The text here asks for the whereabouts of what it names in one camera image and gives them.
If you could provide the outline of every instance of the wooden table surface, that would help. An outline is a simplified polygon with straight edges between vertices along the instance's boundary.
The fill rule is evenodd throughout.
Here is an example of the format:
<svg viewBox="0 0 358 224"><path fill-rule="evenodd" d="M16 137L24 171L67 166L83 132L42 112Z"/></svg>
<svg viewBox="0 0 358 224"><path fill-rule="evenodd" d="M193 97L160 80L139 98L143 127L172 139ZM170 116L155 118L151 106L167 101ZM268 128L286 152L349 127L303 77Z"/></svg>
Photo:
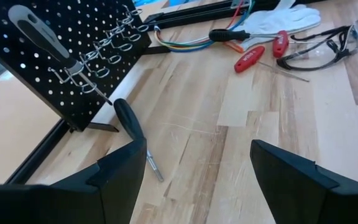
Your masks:
<svg viewBox="0 0 358 224"><path fill-rule="evenodd" d="M143 6L143 16L164 5ZM321 11L322 23L304 35L358 19L356 0L310 6ZM228 21L165 29L162 35L196 39ZM274 65L272 44L265 46L261 61ZM309 83L261 65L236 75L233 65L240 56L215 44L191 54L146 55L131 70L126 79L133 91L122 95L140 119L165 177L158 182L147 165L131 223L274 223L250 163L252 139L358 181L358 54L325 70L297 73ZM125 131L68 133L29 184L54 183L130 141Z"/></svg>

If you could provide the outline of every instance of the electrical wire bundle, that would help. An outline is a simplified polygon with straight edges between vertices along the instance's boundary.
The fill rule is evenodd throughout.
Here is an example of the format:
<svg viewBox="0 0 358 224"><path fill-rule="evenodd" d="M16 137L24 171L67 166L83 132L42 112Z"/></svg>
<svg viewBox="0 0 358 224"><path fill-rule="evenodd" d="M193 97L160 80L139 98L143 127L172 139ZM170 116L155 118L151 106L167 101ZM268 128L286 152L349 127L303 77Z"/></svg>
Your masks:
<svg viewBox="0 0 358 224"><path fill-rule="evenodd" d="M234 30L237 26L239 26L242 22L244 22L248 18L249 14L250 14L253 6L254 6L254 2L253 2L253 0L250 0L250 4L249 4L247 12L244 13L241 16L240 20L237 21L237 23L235 23L231 27L231 24L234 22L234 19L237 17L241 6L242 6L242 2L240 2L239 6L237 7L237 9L236 9L236 11L235 11L235 13L234 13L234 15L233 15L233 17L231 19L231 22L230 22L229 25L227 25L226 29ZM197 51L197 50L205 49L205 48L209 47L210 45L212 45L214 43L212 40L209 39L208 36L202 37L200 39L192 40L192 41L189 41L189 42L168 42L168 41L164 41L161 38L160 33L161 33L160 28L158 28L158 26L155 26L154 27L154 37L155 37L155 39L157 40L157 42L159 44L168 47L172 52L181 52L181 53L194 52L194 51ZM229 45L229 44L227 44L227 45L232 47L236 51L239 51L236 48L240 47L240 46L238 46L238 45L232 46L232 45Z"/></svg>

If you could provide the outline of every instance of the black pegboard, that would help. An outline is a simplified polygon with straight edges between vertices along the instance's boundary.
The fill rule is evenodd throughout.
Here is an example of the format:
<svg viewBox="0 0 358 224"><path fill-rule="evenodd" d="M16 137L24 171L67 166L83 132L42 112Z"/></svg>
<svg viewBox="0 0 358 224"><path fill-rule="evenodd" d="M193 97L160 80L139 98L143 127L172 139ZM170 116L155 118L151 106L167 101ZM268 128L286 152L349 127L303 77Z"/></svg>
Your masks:
<svg viewBox="0 0 358 224"><path fill-rule="evenodd" d="M84 130L100 110L104 100L96 92L82 93L81 89L71 82L61 84L52 72L48 72L48 67L51 67L62 77L67 77L57 60L33 44L9 20L7 12L16 4L30 8L58 35L59 41L71 55L80 61L81 53L94 50L93 41L106 37L104 30L115 28L116 19L122 20L127 17L127 10L122 6L123 4L130 10L135 9L132 1L0 0L0 63L70 125ZM134 27L143 24L139 16L132 17ZM126 36L140 34L142 37L137 42L129 42L118 34L113 40L114 45L132 43L133 48L122 52L112 47L105 47L101 51L105 57L118 53L122 57L119 63L111 65L106 60L98 58L88 64L93 70L109 68L108 76L97 78L84 70L88 78L107 96L117 88L151 43L147 33L131 29L129 26L126 26L123 34Z"/></svg>

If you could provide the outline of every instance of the white glove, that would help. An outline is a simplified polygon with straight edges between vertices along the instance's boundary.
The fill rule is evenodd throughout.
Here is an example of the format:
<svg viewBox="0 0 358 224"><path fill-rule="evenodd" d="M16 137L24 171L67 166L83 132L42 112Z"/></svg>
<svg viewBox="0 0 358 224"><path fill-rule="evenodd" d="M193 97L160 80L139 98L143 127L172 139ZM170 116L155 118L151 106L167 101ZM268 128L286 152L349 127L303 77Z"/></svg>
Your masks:
<svg viewBox="0 0 358 224"><path fill-rule="evenodd" d="M277 34L285 30L288 34L301 32L316 27L321 22L320 12L307 8L305 5L296 5L289 8L294 0L281 0L272 11L257 11L252 13L243 24L234 30L245 30L250 34ZM272 41L270 37L254 37L241 43L244 50L255 44Z"/></svg>

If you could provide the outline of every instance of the safety glasses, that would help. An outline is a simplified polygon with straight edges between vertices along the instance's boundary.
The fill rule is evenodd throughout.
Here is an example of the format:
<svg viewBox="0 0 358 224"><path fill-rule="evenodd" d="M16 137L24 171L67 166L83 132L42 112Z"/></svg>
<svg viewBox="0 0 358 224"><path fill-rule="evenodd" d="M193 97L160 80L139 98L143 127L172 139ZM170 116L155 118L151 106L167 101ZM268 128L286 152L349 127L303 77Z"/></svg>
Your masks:
<svg viewBox="0 0 358 224"><path fill-rule="evenodd" d="M327 37L320 42L309 42L319 36ZM277 65L287 70L320 70L358 52L358 21L351 26L326 30L305 38L296 38L294 35L291 38L308 44L307 48L278 58Z"/></svg>

